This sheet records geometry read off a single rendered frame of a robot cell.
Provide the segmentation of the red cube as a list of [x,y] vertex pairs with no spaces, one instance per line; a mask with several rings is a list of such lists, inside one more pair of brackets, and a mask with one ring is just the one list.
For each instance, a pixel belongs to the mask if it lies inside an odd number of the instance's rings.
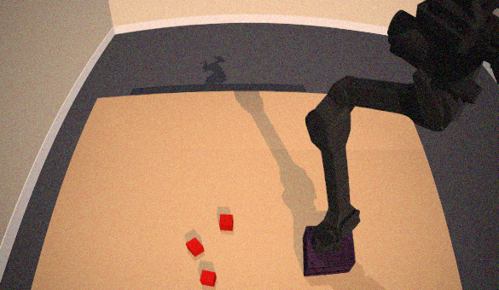
[[220,214],[219,227],[220,230],[233,231],[233,215]]
[[188,250],[196,257],[202,252],[204,252],[203,246],[199,243],[199,241],[196,239],[192,239],[191,241],[188,241],[186,244],[186,247]]
[[217,279],[217,276],[216,276],[215,272],[202,270],[201,277],[200,277],[200,282],[202,285],[214,287],[216,279]]

